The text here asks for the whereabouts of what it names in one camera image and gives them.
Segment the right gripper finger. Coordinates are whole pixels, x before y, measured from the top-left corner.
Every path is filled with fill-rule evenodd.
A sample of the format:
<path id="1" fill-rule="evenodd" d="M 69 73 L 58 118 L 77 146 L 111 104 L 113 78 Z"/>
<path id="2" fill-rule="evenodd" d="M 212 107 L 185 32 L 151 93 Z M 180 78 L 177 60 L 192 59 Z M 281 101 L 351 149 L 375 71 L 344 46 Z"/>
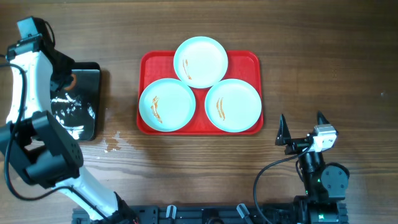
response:
<path id="1" fill-rule="evenodd" d="M 330 122 L 325 118 L 325 116 L 321 111 L 318 111 L 317 113 L 317 124 L 318 125 L 330 124 Z"/>
<path id="2" fill-rule="evenodd" d="M 281 114 L 279 120 L 279 130 L 277 132 L 277 137 L 275 139 L 275 145 L 276 146 L 290 145 L 291 140 L 292 138 L 285 120 L 285 116 Z"/>

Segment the green and orange sponge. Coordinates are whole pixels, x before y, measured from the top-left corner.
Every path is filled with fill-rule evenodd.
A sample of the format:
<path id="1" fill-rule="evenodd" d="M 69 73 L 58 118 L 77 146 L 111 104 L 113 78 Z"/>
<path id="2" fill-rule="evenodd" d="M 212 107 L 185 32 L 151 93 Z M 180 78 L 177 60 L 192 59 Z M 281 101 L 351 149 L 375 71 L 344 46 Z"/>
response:
<path id="1" fill-rule="evenodd" d="M 72 73 L 70 76 L 72 77 L 72 81 L 71 81 L 71 83 L 68 86 L 65 86 L 63 88 L 65 91 L 72 90 L 75 87 L 76 83 L 77 83 L 76 75 L 74 73 Z"/>

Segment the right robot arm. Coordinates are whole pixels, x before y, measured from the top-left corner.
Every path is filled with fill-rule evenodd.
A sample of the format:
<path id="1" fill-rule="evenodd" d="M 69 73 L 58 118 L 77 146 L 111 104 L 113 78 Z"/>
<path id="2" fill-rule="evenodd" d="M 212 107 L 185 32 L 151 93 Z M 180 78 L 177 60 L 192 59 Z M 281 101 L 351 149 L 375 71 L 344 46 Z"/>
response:
<path id="1" fill-rule="evenodd" d="M 349 171 L 336 162 L 327 164 L 323 158 L 323 153 L 334 147 L 338 131 L 320 111 L 317 114 L 317 125 L 304 138 L 291 137 L 284 115 L 280 116 L 279 122 L 275 144 L 285 146 L 285 155 L 298 159 L 308 199 L 318 203 L 344 200 Z"/>

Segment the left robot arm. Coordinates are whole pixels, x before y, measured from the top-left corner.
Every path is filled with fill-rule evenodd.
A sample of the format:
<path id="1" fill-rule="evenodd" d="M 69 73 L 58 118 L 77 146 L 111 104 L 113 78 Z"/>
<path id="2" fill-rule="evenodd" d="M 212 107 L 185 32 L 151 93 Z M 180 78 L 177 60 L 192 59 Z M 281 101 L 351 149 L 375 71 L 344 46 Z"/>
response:
<path id="1" fill-rule="evenodd" d="M 4 178 L 13 196 L 33 202 L 59 191 L 86 210 L 93 223 L 139 223 L 138 216 L 83 165 L 78 142 L 51 112 L 50 92 L 73 83 L 75 62 L 41 34 L 9 46 L 12 106 L 1 128 Z"/>

